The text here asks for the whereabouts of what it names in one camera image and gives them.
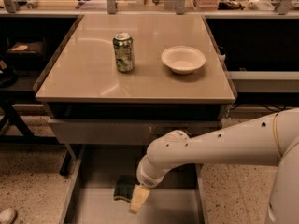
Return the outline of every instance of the countertop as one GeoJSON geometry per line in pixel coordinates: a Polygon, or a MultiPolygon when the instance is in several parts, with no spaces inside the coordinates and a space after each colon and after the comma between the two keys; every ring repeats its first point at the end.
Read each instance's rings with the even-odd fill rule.
{"type": "Polygon", "coordinates": [[[41,102],[230,104],[229,82],[199,14],[85,14],[39,89],[41,102]],[[135,69],[116,69],[114,34],[131,34],[135,69]],[[174,74],[162,60],[172,46],[201,50],[206,64],[174,74]]]}

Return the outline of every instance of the open drawer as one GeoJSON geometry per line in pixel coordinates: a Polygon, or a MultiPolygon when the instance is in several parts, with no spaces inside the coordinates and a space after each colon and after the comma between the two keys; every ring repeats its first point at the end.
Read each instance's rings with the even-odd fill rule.
{"type": "Polygon", "coordinates": [[[200,165],[184,165],[168,173],[136,215],[129,213],[128,202],[113,200],[119,178],[135,178],[144,151],[142,146],[85,146],[76,164],[63,223],[207,224],[199,188],[200,165]]]}

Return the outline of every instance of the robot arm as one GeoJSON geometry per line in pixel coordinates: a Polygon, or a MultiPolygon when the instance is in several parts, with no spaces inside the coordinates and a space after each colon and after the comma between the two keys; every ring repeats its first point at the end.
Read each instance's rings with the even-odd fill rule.
{"type": "Polygon", "coordinates": [[[137,178],[154,188],[168,171],[187,163],[278,165],[298,127],[299,109],[294,109],[194,138],[173,131],[149,145],[137,178]]]}
{"type": "Polygon", "coordinates": [[[299,175],[292,178],[299,169],[298,144],[299,108],[194,138],[173,131],[149,145],[137,179],[142,187],[154,188],[167,172],[187,163],[279,165],[266,223],[293,224],[298,221],[299,175]]]}

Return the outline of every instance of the terrazzo floor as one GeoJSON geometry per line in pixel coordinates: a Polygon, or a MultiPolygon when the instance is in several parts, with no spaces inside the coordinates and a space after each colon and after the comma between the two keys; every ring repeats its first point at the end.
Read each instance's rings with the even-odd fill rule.
{"type": "MultiPolygon", "coordinates": [[[[223,120],[223,126],[261,115],[260,112],[234,112],[231,119],[223,120]]],[[[24,115],[22,118],[33,133],[53,135],[47,116],[24,115]]],[[[19,133],[8,124],[0,134],[19,133]]],[[[61,145],[1,144],[0,210],[15,208],[18,211],[16,224],[59,223],[72,174],[72,165],[70,176],[59,174],[65,154],[61,145]]],[[[209,224],[263,224],[276,169],[204,165],[202,176],[209,224]]]]}

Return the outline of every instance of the soda can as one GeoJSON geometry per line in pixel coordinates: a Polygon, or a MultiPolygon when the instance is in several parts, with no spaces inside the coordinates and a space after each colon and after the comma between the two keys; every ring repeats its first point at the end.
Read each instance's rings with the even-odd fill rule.
{"type": "Polygon", "coordinates": [[[126,32],[115,34],[113,38],[116,67],[120,72],[128,72],[134,69],[133,39],[126,32]]]}

